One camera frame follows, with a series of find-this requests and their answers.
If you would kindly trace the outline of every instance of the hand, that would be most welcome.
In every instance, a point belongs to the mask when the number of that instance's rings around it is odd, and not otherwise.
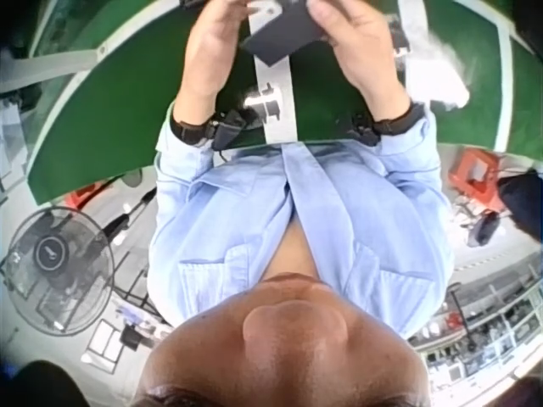
[[[394,49],[384,16],[363,0],[308,0],[311,17],[329,36],[345,78],[362,94],[376,121],[402,116],[409,96],[396,74]]]
[[[213,115],[216,96],[232,70],[239,27],[248,15],[246,0],[210,0],[202,10],[187,42],[176,121],[200,125]]]

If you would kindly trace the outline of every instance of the person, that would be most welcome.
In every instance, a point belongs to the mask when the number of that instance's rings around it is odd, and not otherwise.
[[[248,6],[210,0],[192,28],[157,145],[149,250],[149,296],[176,329],[148,357],[135,405],[428,405],[405,339],[453,269],[435,118],[422,109],[406,124],[420,107],[384,16],[339,3],[307,7],[375,122],[396,129],[374,147],[293,142],[213,167],[210,142],[188,145],[179,127],[198,133],[213,115]]]

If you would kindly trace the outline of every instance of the green mat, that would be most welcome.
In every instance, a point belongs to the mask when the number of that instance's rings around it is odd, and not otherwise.
[[[396,13],[395,0],[375,2]],[[465,109],[436,109],[440,142],[493,148],[501,111],[497,30],[450,0],[427,0],[431,30],[451,44],[466,65],[472,93]],[[173,11],[139,31],[96,67],[56,119],[29,174],[36,200],[52,198],[91,182],[152,163],[154,145],[182,73],[184,42],[194,13]],[[514,115],[508,150],[543,159],[541,96],[543,66],[513,44]],[[299,139],[333,137],[335,120],[361,106],[361,97],[340,74],[324,43],[291,57]],[[256,85],[253,59],[239,53],[219,109],[238,105]],[[244,145],[264,142],[254,131]]]

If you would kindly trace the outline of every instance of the red stool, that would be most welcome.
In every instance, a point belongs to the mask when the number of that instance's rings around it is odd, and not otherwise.
[[[483,179],[473,178],[474,170],[485,166]],[[498,195],[500,158],[479,148],[466,148],[455,170],[449,172],[449,181],[468,198],[475,199],[485,208],[501,212],[505,209]]]
[[[99,189],[104,183],[94,182],[91,185],[78,189],[74,192],[70,192],[64,197],[64,204],[69,208],[79,209],[81,203],[94,191]]]

